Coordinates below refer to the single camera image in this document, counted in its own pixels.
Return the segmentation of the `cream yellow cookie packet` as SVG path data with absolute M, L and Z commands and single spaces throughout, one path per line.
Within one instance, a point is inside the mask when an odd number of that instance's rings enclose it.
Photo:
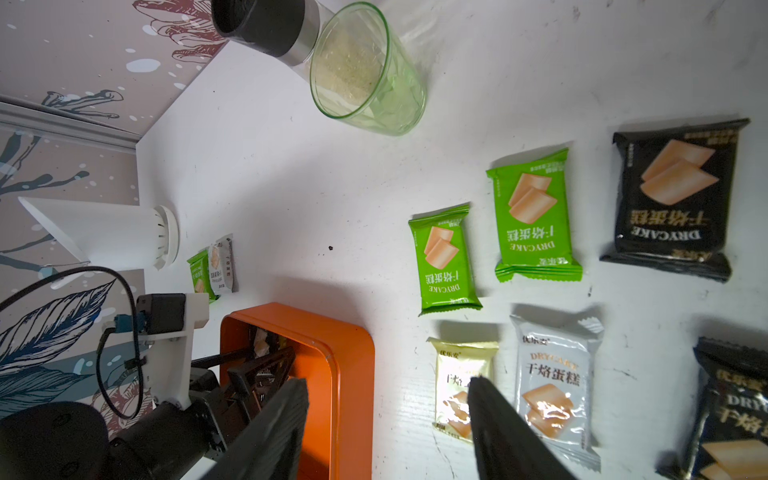
M 467 443 L 473 442 L 468 403 L 470 381 L 493 377 L 497 341 L 453 343 L 430 337 L 436 357 L 433 427 Z

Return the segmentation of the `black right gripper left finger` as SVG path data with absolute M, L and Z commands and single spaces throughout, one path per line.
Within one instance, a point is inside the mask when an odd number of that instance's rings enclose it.
M 308 409 L 306 381 L 287 381 L 203 479 L 295 479 Z

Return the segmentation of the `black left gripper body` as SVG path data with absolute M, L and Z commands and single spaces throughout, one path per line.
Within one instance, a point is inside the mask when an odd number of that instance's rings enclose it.
M 163 403 L 109 443 L 110 479 L 180 479 L 200 459 L 215 464 L 282 386 L 293 347 L 257 357 L 249 348 L 192 362 L 192 404 Z

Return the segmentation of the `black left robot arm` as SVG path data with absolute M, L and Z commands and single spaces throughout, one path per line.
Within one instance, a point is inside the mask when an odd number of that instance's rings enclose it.
M 209 479 L 294 479 L 308 414 L 305 380 L 287 374 L 292 348 L 192 362 L 192 404 L 159 405 L 115 437 L 77 402 L 36 406 L 1 422 L 4 479 L 181 479 L 201 459 Z

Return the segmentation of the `green cookie packet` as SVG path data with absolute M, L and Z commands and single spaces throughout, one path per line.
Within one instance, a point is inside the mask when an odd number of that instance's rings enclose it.
M 483 308 L 465 234 L 469 212 L 466 203 L 408 222 L 417 256 L 421 315 Z
M 538 160 L 486 172 L 493 183 L 500 247 L 495 276 L 501 283 L 529 279 L 579 282 L 583 268 L 573 255 L 562 148 Z
M 218 299 L 210 282 L 209 256 L 207 250 L 202 250 L 187 260 L 190 269 L 193 291 L 205 294 L 208 302 L 213 303 Z

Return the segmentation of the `black cookie packet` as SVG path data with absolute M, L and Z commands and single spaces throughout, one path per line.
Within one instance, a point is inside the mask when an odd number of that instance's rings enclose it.
M 700 389 L 692 430 L 667 479 L 767 477 L 767 352 L 701 337 L 694 347 Z
M 727 282 L 730 195 L 749 123 L 615 133 L 623 169 L 614 243 L 602 261 Z

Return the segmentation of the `white cookie packet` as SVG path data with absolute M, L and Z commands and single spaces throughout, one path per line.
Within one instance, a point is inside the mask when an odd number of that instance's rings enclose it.
M 219 297 L 236 291 L 232 236 L 226 235 L 208 246 L 209 281 Z
M 518 338 L 518 414 L 553 453 L 599 473 L 591 412 L 602 322 L 588 317 L 548 326 L 515 315 L 511 320 Z

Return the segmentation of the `orange storage box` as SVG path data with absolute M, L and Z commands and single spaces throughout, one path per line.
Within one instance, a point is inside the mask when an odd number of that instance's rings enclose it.
M 269 303 L 225 316 L 220 352 L 251 346 L 252 326 L 294 347 L 291 375 L 307 381 L 309 410 L 299 479 L 372 477 L 375 347 L 362 327 Z

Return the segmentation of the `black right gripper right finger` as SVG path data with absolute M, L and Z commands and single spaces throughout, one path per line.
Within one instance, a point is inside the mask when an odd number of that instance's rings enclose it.
M 468 406 L 481 479 L 574 479 L 489 379 L 471 379 Z

